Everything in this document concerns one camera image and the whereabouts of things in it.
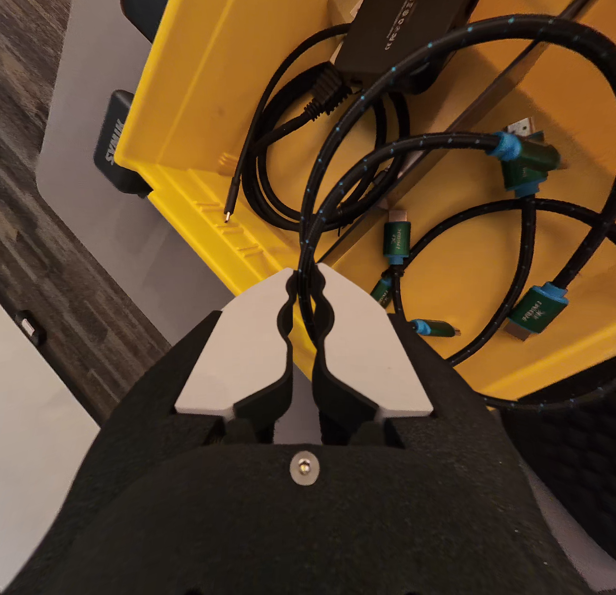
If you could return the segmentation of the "black desk control box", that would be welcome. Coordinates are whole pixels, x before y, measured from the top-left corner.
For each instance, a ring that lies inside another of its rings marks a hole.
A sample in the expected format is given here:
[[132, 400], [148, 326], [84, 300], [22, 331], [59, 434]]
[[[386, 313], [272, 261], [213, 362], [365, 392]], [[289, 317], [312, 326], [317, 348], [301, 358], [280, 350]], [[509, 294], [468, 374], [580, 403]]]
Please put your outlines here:
[[134, 94], [127, 90], [114, 90], [110, 95], [104, 119], [93, 154], [96, 168], [119, 192], [146, 198], [152, 188], [136, 171], [121, 166], [116, 150], [126, 123]]

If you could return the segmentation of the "black quilted wrist rest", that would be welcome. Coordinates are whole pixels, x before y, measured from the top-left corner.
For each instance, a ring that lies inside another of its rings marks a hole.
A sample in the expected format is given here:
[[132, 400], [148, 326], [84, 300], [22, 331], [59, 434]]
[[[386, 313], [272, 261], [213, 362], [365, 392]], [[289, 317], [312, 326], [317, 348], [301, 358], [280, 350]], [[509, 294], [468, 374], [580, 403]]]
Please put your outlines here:
[[562, 409], [504, 409], [522, 459], [615, 559], [615, 392]]

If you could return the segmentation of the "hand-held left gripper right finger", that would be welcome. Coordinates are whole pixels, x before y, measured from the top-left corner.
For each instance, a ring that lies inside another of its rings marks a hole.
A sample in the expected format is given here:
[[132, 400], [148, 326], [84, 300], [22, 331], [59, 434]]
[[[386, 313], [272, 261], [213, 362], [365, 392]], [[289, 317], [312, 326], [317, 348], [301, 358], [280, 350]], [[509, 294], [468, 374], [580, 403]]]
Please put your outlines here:
[[316, 354], [313, 399], [322, 444], [405, 444], [405, 430], [434, 423], [434, 350], [373, 298], [327, 265], [312, 275]]

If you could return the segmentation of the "black hdmi adapter hub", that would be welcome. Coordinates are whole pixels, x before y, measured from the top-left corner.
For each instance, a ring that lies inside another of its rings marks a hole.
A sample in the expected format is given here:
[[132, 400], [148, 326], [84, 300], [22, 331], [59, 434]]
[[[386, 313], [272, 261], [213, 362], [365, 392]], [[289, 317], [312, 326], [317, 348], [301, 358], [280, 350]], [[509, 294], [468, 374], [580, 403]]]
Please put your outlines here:
[[[227, 223], [240, 188], [252, 210], [273, 226], [297, 231], [299, 212], [273, 193], [267, 178], [269, 147], [332, 113], [353, 90], [367, 90], [390, 67], [433, 39], [462, 28], [480, 0], [361, 0], [352, 17], [350, 1], [329, 0], [347, 21], [306, 38], [282, 61], [252, 117], [224, 207]], [[330, 38], [342, 42], [333, 60], [314, 65], [273, 90], [306, 51]]]

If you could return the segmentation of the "yellow plastic bin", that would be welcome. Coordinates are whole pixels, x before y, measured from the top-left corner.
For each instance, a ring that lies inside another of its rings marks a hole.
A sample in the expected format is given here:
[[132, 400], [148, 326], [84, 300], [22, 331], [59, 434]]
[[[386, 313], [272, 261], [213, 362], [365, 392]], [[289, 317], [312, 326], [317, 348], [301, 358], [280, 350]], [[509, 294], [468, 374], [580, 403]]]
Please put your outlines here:
[[[473, 21], [493, 14], [552, 12], [565, 0], [481, 0]], [[222, 209], [258, 100], [275, 69], [307, 36], [328, 24], [327, 0], [170, 0], [137, 87], [116, 157], [150, 184], [150, 203], [238, 295], [285, 267], [297, 267], [299, 239], [262, 221], [240, 196], [224, 224]], [[528, 44], [500, 41], [453, 56], [423, 95], [408, 98], [412, 134], [442, 131]], [[308, 124], [273, 147], [274, 190], [293, 208], [330, 129]], [[525, 114], [564, 156], [542, 197], [600, 211], [615, 172], [615, 99], [599, 72], [576, 54], [546, 48], [526, 80], [476, 125], [492, 133]], [[394, 202], [407, 210], [413, 242], [434, 224], [503, 191], [500, 166], [482, 152], [441, 153], [441, 160]], [[341, 256], [326, 263], [368, 293], [386, 267], [385, 212]], [[520, 213], [474, 218], [439, 236], [402, 281], [406, 314], [444, 319], [461, 335], [429, 343], [444, 358], [489, 321], [512, 281]], [[558, 274], [588, 228], [568, 217], [538, 216], [536, 252], [524, 291]], [[521, 342], [500, 330], [457, 371], [478, 391], [514, 398], [615, 356], [615, 246], [597, 255], [569, 287], [570, 305], [544, 332]]]

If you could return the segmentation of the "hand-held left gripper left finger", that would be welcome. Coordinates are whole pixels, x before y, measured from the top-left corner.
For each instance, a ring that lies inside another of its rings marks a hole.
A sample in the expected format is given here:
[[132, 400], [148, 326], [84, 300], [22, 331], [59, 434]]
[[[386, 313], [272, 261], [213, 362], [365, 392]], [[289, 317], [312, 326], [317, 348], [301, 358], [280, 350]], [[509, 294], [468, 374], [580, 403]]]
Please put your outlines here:
[[295, 272], [284, 268], [220, 310], [175, 401], [178, 414], [247, 421], [272, 444], [293, 398]]

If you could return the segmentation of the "black bin divider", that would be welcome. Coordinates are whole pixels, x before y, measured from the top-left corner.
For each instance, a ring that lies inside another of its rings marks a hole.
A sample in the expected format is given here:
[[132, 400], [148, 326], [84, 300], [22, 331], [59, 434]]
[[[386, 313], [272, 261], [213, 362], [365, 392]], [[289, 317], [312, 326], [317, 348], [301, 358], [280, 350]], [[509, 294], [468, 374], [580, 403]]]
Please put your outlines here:
[[[507, 97], [535, 66], [547, 48], [545, 43], [531, 42], [494, 78], [496, 69], [478, 52], [459, 51], [445, 68], [432, 90], [423, 98], [432, 108], [427, 116], [419, 115], [420, 105], [412, 104], [419, 118], [419, 132], [454, 133], [470, 131]], [[445, 151], [412, 152], [397, 173], [396, 182], [380, 194], [376, 205], [349, 227], [318, 259], [333, 266], [384, 217], [400, 205], [412, 190], [445, 156]]]

